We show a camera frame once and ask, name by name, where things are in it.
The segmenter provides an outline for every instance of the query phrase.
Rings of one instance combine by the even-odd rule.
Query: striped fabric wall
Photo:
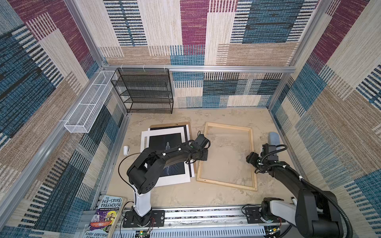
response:
[[[96,70],[63,0],[0,0],[0,199]]]
[[[88,134],[66,132],[0,237],[73,237],[109,160],[123,105],[111,92]]]
[[[308,180],[381,236],[381,1],[333,0],[271,110]]]
[[[77,1],[108,64],[146,67],[287,66],[317,3],[318,0]],[[278,77],[267,80],[264,74],[172,76],[174,107],[179,108],[266,106],[279,81]]]

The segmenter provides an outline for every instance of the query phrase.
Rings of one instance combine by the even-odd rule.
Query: wooden frame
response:
[[[244,126],[232,126],[232,125],[226,125],[226,124],[219,124],[219,123],[213,123],[213,122],[206,122],[205,123],[205,130],[204,130],[204,136],[208,138],[208,127],[209,126],[214,126],[214,127],[219,127],[219,128],[227,128],[227,129],[235,129],[235,130],[242,130],[242,131],[248,131],[249,132],[249,143],[250,143],[250,150],[254,151],[254,139],[253,139],[253,129],[250,127],[244,127]],[[227,186],[227,187],[232,187],[232,188],[238,188],[238,189],[246,189],[246,190],[251,190],[251,191],[257,191],[257,176],[254,173],[254,167],[251,166],[251,178],[253,180],[253,186],[245,186],[245,185],[239,185],[239,184],[231,184],[231,183],[226,183],[226,182],[220,182],[220,181],[215,181],[215,180],[210,180],[210,179],[203,179],[201,178],[201,171],[202,171],[202,165],[203,161],[200,161],[199,163],[199,170],[197,173],[197,178],[196,180],[199,182],[204,182],[204,183],[209,183],[209,184],[218,184],[222,186]]]

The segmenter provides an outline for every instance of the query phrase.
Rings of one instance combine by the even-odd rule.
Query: book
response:
[[[105,195],[83,237],[111,237],[122,214],[122,206],[124,203],[125,198]]]

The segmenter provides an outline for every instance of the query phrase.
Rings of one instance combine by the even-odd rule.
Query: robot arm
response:
[[[190,160],[207,160],[207,144],[210,146],[210,141],[200,134],[190,144],[184,142],[168,150],[145,148],[127,171],[130,184],[136,187],[138,194],[151,191],[165,167]]]
[[[276,151],[274,145],[263,145],[262,156]],[[330,191],[321,191],[302,182],[304,179],[287,163],[278,161],[278,156],[271,155],[263,159],[251,152],[246,161],[259,173],[269,173],[283,183],[298,199],[297,206],[289,205],[279,198],[265,198],[261,204],[261,217],[264,220],[279,216],[296,225],[304,237],[343,237],[340,213],[326,198],[330,197],[337,204],[336,196]]]
[[[151,190],[165,167],[190,160],[207,160],[210,141],[203,134],[175,148],[155,151],[145,148],[127,170],[131,187],[135,190],[133,217],[140,226],[148,224],[151,217]]]

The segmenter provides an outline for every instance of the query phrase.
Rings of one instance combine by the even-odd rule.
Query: white wire basket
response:
[[[98,117],[111,89],[112,80],[117,80],[115,71],[101,71],[93,84],[87,90],[80,103],[65,123],[70,133],[89,133],[95,119]]]

